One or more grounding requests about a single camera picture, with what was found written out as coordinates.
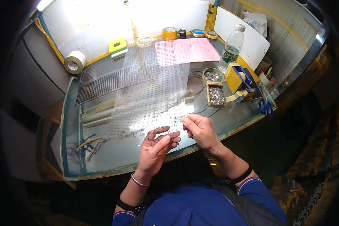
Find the container of rhinestones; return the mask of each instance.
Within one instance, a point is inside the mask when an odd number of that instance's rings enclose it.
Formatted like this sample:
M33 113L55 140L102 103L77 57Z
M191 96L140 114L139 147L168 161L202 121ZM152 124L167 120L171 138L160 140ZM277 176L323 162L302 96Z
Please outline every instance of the container of rhinestones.
M224 75L216 68L206 68L203 70L202 79L206 84L222 85L224 82Z
M207 100L210 107L226 106L226 97L223 86L218 84L207 84Z
M222 72L216 68L206 68L202 73L202 79L206 83L208 105L210 107L226 106Z

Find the plastic water bottle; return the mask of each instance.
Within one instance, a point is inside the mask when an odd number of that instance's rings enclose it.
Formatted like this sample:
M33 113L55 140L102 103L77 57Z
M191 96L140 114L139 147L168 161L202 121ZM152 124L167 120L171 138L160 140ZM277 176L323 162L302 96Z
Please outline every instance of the plastic water bottle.
M220 63L218 69L222 73L226 73L229 63L233 63L237 60L241 51L242 45L244 44L244 31L245 26L237 24L236 29L230 34L225 44L225 48L222 51Z

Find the hand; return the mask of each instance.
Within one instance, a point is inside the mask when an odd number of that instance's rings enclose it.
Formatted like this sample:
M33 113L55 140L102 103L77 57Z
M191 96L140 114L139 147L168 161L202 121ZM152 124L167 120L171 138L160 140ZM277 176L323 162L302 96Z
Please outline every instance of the hand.
M189 138L194 139L200 147L207 149L215 156L218 155L222 143L217 138L209 118L190 114L182 119L182 123Z
M177 147L177 143L181 141L181 138L178 137L180 135L179 131L161 135L154 139L157 134L166 132L169 129L169 126L165 126L151 130L142 142L138 169L133 174L133 177L140 183L149 184L151 182L152 177L162 167L167 152Z

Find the white plastic bag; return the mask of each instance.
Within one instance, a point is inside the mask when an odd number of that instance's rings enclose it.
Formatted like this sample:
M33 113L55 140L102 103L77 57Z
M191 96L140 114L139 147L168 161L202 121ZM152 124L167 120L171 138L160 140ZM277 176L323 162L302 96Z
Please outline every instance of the white plastic bag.
M267 37L267 20L265 14L244 12L244 21L252 26L264 38Z

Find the woman's right hand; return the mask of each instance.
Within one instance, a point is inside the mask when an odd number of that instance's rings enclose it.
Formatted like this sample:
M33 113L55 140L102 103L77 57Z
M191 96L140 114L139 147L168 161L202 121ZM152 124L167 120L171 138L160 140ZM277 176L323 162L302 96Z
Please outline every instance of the woman's right hand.
M219 155L218 152L222 150L222 143L218 139L209 118L190 114L182 119L182 123L189 138L193 138L200 147L207 149L213 155Z

